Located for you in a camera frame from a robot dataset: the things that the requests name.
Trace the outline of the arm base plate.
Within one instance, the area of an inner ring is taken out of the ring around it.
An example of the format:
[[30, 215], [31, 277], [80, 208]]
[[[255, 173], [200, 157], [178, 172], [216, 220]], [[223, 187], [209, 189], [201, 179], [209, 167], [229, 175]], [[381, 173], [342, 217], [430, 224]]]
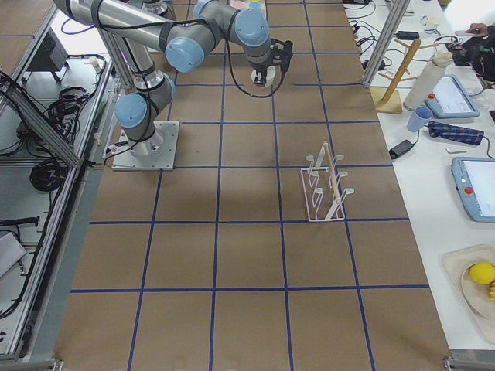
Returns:
[[178, 121], [155, 121], [155, 133], [147, 141], [133, 145], [127, 144], [127, 135], [120, 130], [120, 141], [125, 144], [117, 149], [117, 155], [112, 158], [112, 169], [115, 171], [155, 171], [173, 170], [176, 155], [176, 145], [179, 137]]

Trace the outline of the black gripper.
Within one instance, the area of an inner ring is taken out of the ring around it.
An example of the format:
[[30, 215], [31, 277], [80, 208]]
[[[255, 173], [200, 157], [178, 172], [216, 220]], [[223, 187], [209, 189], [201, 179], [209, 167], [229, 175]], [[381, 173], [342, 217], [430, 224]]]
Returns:
[[[270, 53], [263, 56], [247, 55], [247, 60], [253, 70], [266, 70], [273, 65], [273, 56]], [[266, 71], [255, 71], [254, 84], [256, 86], [265, 86], [267, 84], [267, 75]]]

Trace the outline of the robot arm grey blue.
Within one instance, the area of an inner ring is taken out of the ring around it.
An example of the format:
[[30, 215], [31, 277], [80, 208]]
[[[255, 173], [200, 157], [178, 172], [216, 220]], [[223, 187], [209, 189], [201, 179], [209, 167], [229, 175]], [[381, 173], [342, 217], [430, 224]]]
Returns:
[[221, 41], [240, 46], [254, 69], [254, 84], [268, 84], [268, 71], [278, 60], [279, 47], [270, 37], [262, 10], [236, 9], [221, 1], [198, 1], [193, 19], [178, 21], [151, 12], [157, 1], [137, 8], [126, 1], [58, 1], [57, 8], [70, 19], [93, 26], [110, 37], [131, 74], [134, 91], [115, 107], [118, 123], [133, 155], [159, 149], [163, 138], [154, 120], [174, 99], [171, 78], [159, 71], [149, 50], [163, 52], [180, 73], [190, 73]]

